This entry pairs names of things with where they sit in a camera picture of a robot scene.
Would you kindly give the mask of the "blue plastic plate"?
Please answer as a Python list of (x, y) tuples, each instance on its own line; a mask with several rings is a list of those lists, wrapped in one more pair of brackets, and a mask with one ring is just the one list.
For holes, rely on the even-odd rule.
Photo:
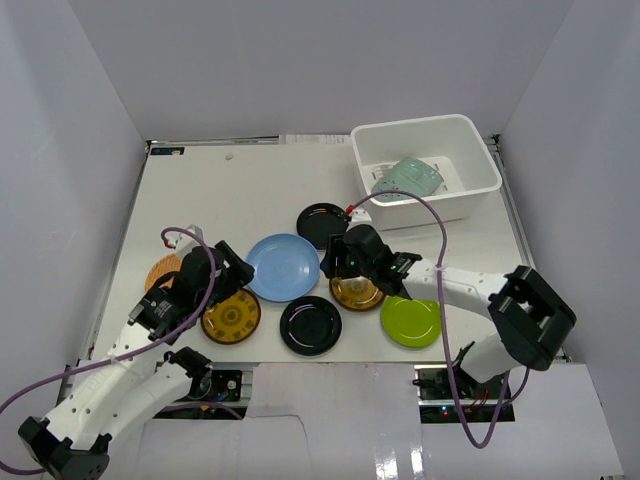
[(246, 262), (254, 269), (249, 288), (261, 299), (283, 303), (307, 295), (320, 275), (319, 255), (301, 236), (278, 233), (258, 241)]

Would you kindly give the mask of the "black glossy plate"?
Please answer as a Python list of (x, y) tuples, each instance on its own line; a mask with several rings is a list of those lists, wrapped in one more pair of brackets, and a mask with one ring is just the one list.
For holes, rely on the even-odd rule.
[(315, 357), (331, 350), (342, 333), (337, 308), (318, 296), (304, 296), (290, 302), (279, 323), (280, 336), (292, 352)]

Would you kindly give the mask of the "light green ceramic plate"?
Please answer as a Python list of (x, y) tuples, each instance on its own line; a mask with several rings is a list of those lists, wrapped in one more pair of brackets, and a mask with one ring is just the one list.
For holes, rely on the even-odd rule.
[(373, 192), (386, 191), (376, 196), (380, 202), (411, 200), (410, 196), (399, 194), (406, 191), (419, 197), (432, 195), (444, 183), (439, 171), (422, 160), (406, 157), (391, 168), (383, 171), (382, 176), (372, 187)]

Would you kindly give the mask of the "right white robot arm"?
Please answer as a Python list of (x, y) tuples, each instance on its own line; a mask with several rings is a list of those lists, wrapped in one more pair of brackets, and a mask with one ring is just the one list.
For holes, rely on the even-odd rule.
[(330, 236), (320, 268), (329, 279), (364, 277), (388, 296), (436, 301), (489, 319), (495, 334), (462, 348), (434, 383), (466, 399), (513, 368), (548, 370), (577, 322), (529, 266), (506, 274), (438, 266), (418, 254), (392, 251), (369, 225)]

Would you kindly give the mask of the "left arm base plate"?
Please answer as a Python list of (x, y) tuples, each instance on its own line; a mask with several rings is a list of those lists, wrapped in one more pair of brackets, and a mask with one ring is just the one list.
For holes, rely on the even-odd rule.
[(213, 370), (192, 399), (204, 402), (239, 402), (242, 398), (243, 377), (241, 370)]

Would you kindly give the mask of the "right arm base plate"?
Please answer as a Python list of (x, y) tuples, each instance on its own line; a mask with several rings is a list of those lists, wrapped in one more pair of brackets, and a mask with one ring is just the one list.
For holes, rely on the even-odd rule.
[[(413, 385), (417, 390), (420, 420), (427, 424), (459, 424), (445, 364), (417, 365)], [(504, 379), (494, 377), (486, 384), (471, 386), (459, 381), (458, 395), (468, 423), (489, 423), (493, 417)]]

